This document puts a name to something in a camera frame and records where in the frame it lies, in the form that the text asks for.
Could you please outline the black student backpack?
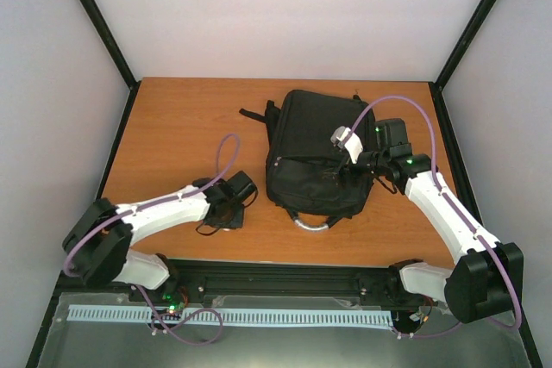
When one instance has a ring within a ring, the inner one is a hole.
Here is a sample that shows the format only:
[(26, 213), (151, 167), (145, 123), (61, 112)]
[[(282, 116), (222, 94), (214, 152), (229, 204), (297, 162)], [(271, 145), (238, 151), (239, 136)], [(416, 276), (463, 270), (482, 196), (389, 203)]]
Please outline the black student backpack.
[(269, 150), (267, 197), (284, 209), (299, 228), (322, 232), (364, 208), (373, 180), (348, 160), (331, 135), (355, 125), (364, 150), (375, 148), (375, 118), (359, 96), (335, 97), (292, 90), (282, 106), (267, 101), (263, 114), (240, 114), (263, 123)]

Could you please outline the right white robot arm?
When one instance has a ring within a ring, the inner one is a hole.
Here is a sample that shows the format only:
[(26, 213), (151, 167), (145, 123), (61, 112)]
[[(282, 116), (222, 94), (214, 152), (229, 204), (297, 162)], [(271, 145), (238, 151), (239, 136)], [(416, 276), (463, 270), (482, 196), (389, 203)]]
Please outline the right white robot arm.
[(348, 152), (353, 165), (374, 178), (385, 178), (425, 215), (454, 261), (453, 270), (424, 262), (403, 265), (398, 273), (409, 293), (445, 303), (467, 324), (510, 311), (511, 329), (523, 320), (521, 295), (524, 256), (514, 243), (504, 244), (488, 232), (462, 205), (426, 154), (414, 154), (405, 122), (389, 119), (374, 129), (377, 148), (364, 149), (350, 128), (338, 128), (331, 140)]

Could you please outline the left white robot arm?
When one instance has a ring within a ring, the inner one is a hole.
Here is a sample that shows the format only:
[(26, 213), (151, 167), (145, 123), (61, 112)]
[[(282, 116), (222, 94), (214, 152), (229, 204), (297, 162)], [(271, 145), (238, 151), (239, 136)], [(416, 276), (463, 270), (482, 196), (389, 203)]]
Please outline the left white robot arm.
[(134, 245), (186, 223), (209, 228), (239, 229), (258, 189), (243, 171), (230, 179), (202, 178), (173, 193), (139, 203), (94, 201), (62, 242), (64, 273), (88, 288), (111, 283), (140, 285), (161, 301), (179, 291), (179, 276), (161, 253), (145, 254)]

